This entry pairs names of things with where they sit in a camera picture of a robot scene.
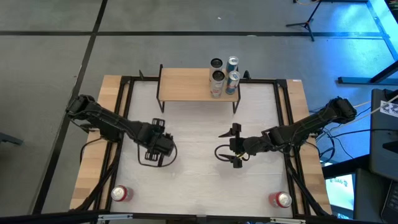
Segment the gray floor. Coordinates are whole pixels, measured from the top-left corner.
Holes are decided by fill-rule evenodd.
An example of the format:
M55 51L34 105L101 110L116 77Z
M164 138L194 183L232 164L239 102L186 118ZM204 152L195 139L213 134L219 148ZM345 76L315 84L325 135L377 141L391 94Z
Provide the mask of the gray floor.
M398 44L396 23L382 0L371 0L387 33ZM92 30L101 1L0 1L0 30ZM199 30L300 32L284 24L305 21L315 5L292 1L109 1L100 30ZM321 4L317 32L377 32L365 4ZM25 141L0 144L0 216L28 212L49 156L88 37L0 37L0 131ZM382 39L308 37L97 37L80 93L97 96L103 75L157 75L165 67L206 67L214 57L236 55L257 78L303 80L308 107L333 97L353 105L370 100L373 88L343 86L340 76L371 77L394 59ZM369 128L369 119L338 130ZM369 152L369 133L342 136L354 157ZM86 134L71 126L44 212L68 210ZM330 147L324 139L321 150ZM338 147L334 160L349 157Z

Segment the small wooden platform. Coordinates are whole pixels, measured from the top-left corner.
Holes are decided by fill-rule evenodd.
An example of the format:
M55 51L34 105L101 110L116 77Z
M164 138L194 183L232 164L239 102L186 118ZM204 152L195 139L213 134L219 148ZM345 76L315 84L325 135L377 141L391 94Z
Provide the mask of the small wooden platform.
M232 95L225 93L226 82L224 82L221 96L219 98L212 97L209 85L209 68L163 68L161 73L160 101L239 101L238 91Z

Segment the soda can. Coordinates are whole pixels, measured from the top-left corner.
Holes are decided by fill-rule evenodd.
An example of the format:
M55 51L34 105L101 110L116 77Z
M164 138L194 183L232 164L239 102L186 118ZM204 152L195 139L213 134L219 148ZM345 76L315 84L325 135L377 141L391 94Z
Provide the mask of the soda can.
M210 73L209 73L209 82L211 83L211 76L215 71L221 71L223 69L223 61L219 58L214 58L210 62Z
M238 69L239 59L235 56L230 56L226 63L226 73L229 74L232 71L236 71Z
M235 89L238 87L240 77L241 74L239 74L237 71L232 71L228 74L228 80L226 81L225 89L227 94L234 94Z
M288 208L292 204L292 197L287 192L272 193L268 199L275 208Z
M111 192L111 197L115 202L128 202L132 199L132 189L123 185L116 186Z
M210 93L214 98L219 98L223 91L225 75L222 71L215 71L211 76Z

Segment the desk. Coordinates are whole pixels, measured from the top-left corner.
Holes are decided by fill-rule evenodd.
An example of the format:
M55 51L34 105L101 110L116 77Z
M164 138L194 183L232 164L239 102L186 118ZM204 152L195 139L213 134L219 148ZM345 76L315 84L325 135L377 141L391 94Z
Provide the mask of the desk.
M106 75L101 86L97 102L104 108L114 111L116 105L116 98L119 91L121 76ZM303 85L300 80L287 80L289 91L289 98L291 102L292 114L294 121L298 121L309 115L307 108L307 101L305 99ZM285 100L282 88L279 89L280 100L282 104L282 114L284 120L287 121L287 109L284 106ZM120 108L120 115L124 111L126 102L126 95L123 94ZM99 132L89 133L88 141L99 138ZM106 149L106 141L100 140L86 147L81 162L80 170L75 184L75 190L72 196L70 208L76 208L84 199L90 194L98 182L103 164L104 153ZM113 144L111 159L113 159L116 145ZM331 213L329 199L326 193L325 180L323 178L322 168L318 158L318 151L307 144L303 145L300 151L302 160L302 168L307 188L314 196L315 200L322 206L322 208ZM105 208L105 201L107 198L109 181L104 186L103 194L99 204L99 208ZM301 201L301 193L297 186L295 186L297 204L299 213L303 213L303 206Z

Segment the white cable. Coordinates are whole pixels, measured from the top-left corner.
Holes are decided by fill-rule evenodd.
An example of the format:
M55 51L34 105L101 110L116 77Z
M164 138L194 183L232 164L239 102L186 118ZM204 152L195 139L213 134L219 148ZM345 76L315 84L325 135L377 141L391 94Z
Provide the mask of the white cable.
M349 124L352 124L352 123L354 123L354 122L357 122L357 121L359 121L359 120L361 120L361 119L363 119L363 118L365 118L365 117L367 117L367 116L369 116L369 115L371 115L371 114L373 114L373 113L379 111L380 108L382 108L384 105L386 105L386 104L388 104L388 103L391 103L391 102L394 101L396 98L398 98L398 95L396 95L395 97L393 97L393 99L387 101L387 102L384 103L383 105L380 105L378 108L376 108L376 109L373 110L372 112L368 113L367 115L365 115L365 116L363 116L363 117L361 117L361 118L355 119L355 120L353 120L353 121L351 121L351 122L348 122L348 123L346 123L346 124L343 124L343 125L341 125L340 127L335 128L335 129L330 130L330 131L336 131L337 129L340 129L340 128L344 127L344 126L347 126L347 125L349 125Z
M353 106L353 108L357 108L357 107L359 107L359 106L366 105L366 104L368 104L368 103L370 103L370 102L371 102L371 101L369 100L369 101L367 101L367 102L365 102L365 103L361 103L361 104L359 104L359 105Z

